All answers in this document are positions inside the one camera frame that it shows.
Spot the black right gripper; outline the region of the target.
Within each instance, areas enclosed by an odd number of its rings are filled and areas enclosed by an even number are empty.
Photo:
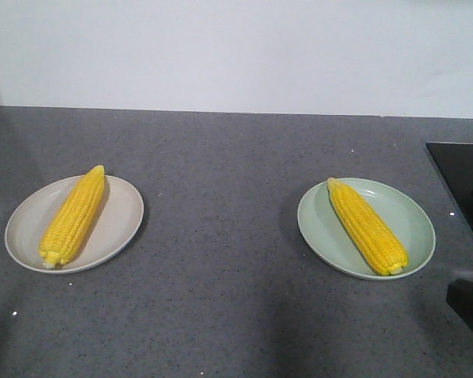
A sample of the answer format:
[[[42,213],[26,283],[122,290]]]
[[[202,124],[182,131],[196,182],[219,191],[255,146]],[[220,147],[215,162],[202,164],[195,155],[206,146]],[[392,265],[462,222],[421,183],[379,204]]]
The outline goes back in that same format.
[[[446,302],[473,332],[473,282],[458,279],[450,283]]]

